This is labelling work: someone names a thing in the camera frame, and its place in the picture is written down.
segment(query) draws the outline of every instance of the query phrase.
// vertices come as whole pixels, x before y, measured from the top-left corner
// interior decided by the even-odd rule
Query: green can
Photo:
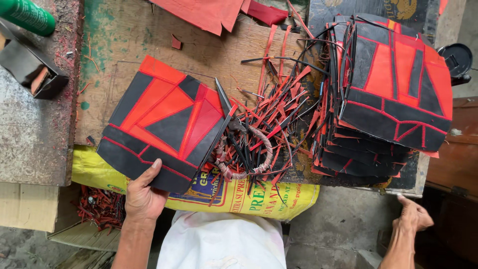
[[[55,30],[55,19],[30,0],[0,0],[0,17],[30,32],[47,36]]]

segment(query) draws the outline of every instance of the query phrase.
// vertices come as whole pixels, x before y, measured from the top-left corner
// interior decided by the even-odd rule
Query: hand
[[[393,227],[404,225],[414,232],[419,232],[433,226],[433,220],[425,208],[401,195],[398,195],[397,199],[403,205],[403,209],[400,218],[393,221]]]
[[[139,178],[131,181],[126,189],[126,216],[135,222],[153,221],[163,211],[169,192],[148,186],[161,170],[163,162],[156,159],[153,165]]]

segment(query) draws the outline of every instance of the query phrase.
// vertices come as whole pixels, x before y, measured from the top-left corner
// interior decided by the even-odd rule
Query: forearm
[[[112,269],[145,269],[156,222],[135,222],[126,217]]]
[[[394,225],[387,254],[379,269],[414,269],[415,231],[401,223]]]

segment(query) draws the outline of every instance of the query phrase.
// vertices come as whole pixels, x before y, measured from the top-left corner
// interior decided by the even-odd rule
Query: black round object
[[[437,52],[445,58],[446,66],[448,66],[452,78],[459,78],[470,71],[473,54],[466,45],[455,43],[441,47]]]

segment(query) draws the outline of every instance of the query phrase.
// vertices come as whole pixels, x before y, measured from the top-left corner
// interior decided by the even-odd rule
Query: yellow sack
[[[129,178],[117,172],[98,154],[96,148],[77,146],[73,151],[72,181],[90,187],[126,193]],[[291,220],[315,204],[320,186],[295,183],[277,183],[277,189],[269,181],[253,185],[247,195],[249,181],[222,181],[216,194],[219,180],[212,180],[219,173],[213,169],[209,174],[201,172],[185,194],[171,193],[166,207],[175,210],[197,212],[232,212]]]

